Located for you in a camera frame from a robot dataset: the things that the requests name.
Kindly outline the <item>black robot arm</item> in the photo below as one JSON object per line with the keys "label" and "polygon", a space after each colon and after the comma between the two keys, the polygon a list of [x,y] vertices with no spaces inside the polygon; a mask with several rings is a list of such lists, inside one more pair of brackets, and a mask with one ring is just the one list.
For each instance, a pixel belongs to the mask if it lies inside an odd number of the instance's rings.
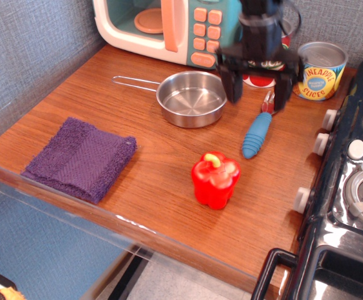
{"label": "black robot arm", "polygon": [[290,1],[241,1],[239,22],[241,40],[229,47],[218,48],[217,71],[227,100],[236,103],[242,96],[244,75],[275,80],[274,110],[284,109],[293,86],[304,78],[304,59],[298,52],[282,45],[285,33],[283,5]]}

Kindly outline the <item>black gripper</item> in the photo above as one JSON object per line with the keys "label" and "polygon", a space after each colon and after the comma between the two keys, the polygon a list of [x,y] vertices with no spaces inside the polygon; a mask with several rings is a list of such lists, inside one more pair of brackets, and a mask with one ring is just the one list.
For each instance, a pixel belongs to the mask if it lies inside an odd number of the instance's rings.
{"label": "black gripper", "polygon": [[241,40],[218,48],[217,71],[226,98],[236,104],[242,97],[243,74],[273,77],[274,110],[284,109],[294,83],[304,78],[304,60],[282,45],[282,14],[240,14]]}

